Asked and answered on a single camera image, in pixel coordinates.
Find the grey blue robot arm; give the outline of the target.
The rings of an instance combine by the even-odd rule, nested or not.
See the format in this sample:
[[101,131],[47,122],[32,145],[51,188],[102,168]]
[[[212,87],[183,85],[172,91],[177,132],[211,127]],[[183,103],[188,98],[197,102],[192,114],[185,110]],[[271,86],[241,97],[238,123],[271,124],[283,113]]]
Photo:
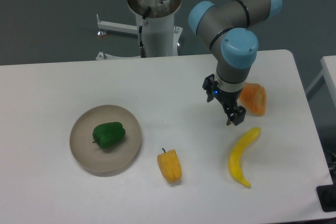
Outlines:
[[[174,15],[182,0],[127,0],[136,17],[142,58],[172,56]],[[282,0],[230,0],[223,6],[203,1],[193,7],[188,23],[193,33],[217,60],[216,72],[205,78],[207,100],[223,107],[227,124],[239,125],[246,110],[237,104],[239,95],[256,59],[259,42],[251,25],[279,14]]]

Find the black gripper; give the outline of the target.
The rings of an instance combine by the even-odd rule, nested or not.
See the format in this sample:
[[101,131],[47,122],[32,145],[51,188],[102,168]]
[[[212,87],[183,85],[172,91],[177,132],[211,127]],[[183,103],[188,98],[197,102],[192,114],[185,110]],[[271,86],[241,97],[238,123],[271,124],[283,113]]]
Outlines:
[[223,107],[227,115],[226,125],[241,124],[246,115],[246,109],[237,104],[237,100],[242,91],[244,83],[227,83],[215,74],[211,74],[204,79],[202,84],[206,92],[207,102],[216,99]]

